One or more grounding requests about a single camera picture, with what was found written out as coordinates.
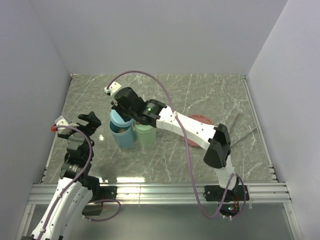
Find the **blue container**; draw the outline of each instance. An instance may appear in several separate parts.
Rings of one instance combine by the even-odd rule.
[[[111,111],[110,119],[109,128],[116,144],[120,148],[131,147],[135,142],[135,133],[132,126],[134,120],[124,121],[115,110]]]

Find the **green cup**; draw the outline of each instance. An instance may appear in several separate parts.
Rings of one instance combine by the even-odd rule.
[[[157,133],[153,126],[142,125],[136,121],[133,123],[136,138],[142,145],[151,145],[155,142]]]

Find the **gray marble tabletop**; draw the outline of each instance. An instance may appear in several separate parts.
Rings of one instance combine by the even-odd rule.
[[[73,122],[79,114],[94,111],[102,125],[91,137],[95,141],[94,158],[89,172],[102,182],[168,183],[190,182],[186,146],[181,136],[157,129],[153,145],[135,142],[119,148],[109,129],[111,99],[104,93],[114,75],[74,75],[63,115]],[[186,116],[205,115],[214,124],[228,127],[231,161],[235,171],[247,182],[269,182],[272,176],[255,123],[242,77],[237,74],[158,74],[167,88],[176,111]],[[118,82],[130,86],[144,100],[156,99],[168,104],[156,82],[144,75],[125,75]],[[44,183],[56,183],[64,161],[67,142],[55,138]],[[197,182],[217,182],[213,168],[203,161],[205,151],[190,147],[193,174]]]

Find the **red plate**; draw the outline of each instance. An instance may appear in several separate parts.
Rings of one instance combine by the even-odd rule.
[[[198,114],[194,114],[192,116],[188,116],[189,118],[191,119],[194,119],[200,123],[203,123],[203,124],[210,124],[210,125],[213,125],[213,122],[207,118],[206,116],[203,116],[203,115],[198,115]],[[195,146],[195,147],[200,147],[198,144],[196,144],[194,141],[191,141],[188,139],[188,143],[191,145],[191,146]]]

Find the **white wall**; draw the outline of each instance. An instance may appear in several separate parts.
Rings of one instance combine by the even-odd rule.
[[[30,0],[74,74],[247,74],[287,0]]]
[[[0,234],[16,237],[41,179],[70,75],[29,1],[0,4]]]
[[[248,75],[306,240],[320,238],[320,1],[289,0]]]

